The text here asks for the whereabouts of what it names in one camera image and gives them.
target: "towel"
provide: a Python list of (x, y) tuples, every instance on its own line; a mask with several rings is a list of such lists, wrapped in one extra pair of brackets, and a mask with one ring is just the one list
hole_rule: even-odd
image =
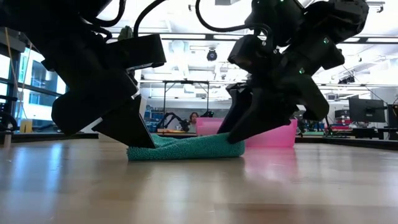
[(152, 135), (155, 149), (129, 147), (129, 161), (214, 159), (239, 157), (244, 153), (244, 142), (230, 144), (228, 133), (186, 139), (174, 139)]

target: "woman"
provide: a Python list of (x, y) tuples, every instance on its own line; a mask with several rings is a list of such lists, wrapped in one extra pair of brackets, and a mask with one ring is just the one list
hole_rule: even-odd
[(190, 133), (196, 133), (197, 132), (197, 118), (199, 117), (199, 114), (196, 112), (193, 112), (190, 116), (189, 116), (189, 132)]

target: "pink bin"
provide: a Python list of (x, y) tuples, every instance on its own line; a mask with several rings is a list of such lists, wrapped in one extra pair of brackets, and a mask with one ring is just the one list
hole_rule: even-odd
[[(223, 118), (198, 118), (198, 136), (217, 134)], [(293, 147), (296, 137), (297, 120), (290, 120), (291, 124), (275, 128), (258, 134), (246, 140), (246, 147)]]

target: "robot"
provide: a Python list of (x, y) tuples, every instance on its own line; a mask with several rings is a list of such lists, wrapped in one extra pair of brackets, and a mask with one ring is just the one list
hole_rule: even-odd
[[(52, 119), (65, 134), (74, 134), (98, 120), (93, 130), (128, 146), (155, 147), (139, 115), (141, 96), (127, 71), (165, 63), (160, 35), (138, 37), (143, 17), (165, 0), (156, 0), (138, 17), (134, 38), (111, 44), (103, 27), (114, 26), (124, 12), (102, 21), (96, 16), (111, 0), (0, 0), (0, 26), (25, 33), (70, 91), (55, 100)], [(201, 18), (208, 29), (229, 32), (250, 28), (239, 39), (228, 61), (251, 74), (246, 83), (227, 87), (233, 105), (219, 133), (233, 144), (289, 124), (305, 105), (305, 119), (321, 120), (329, 110), (311, 76), (321, 67), (344, 64), (336, 44), (360, 33), (369, 7), (365, 0), (329, 0), (303, 8), (297, 0), (253, 0), (245, 25), (220, 29)], [(97, 33), (106, 34), (104, 38)], [(266, 35), (261, 40), (259, 35)], [(287, 47), (279, 52), (278, 47)]]

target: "ceiling camera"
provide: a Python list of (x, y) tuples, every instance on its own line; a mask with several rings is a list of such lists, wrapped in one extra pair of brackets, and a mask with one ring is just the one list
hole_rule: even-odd
[(217, 60), (217, 53), (215, 49), (210, 49), (209, 52), (207, 53), (207, 60), (209, 62)]

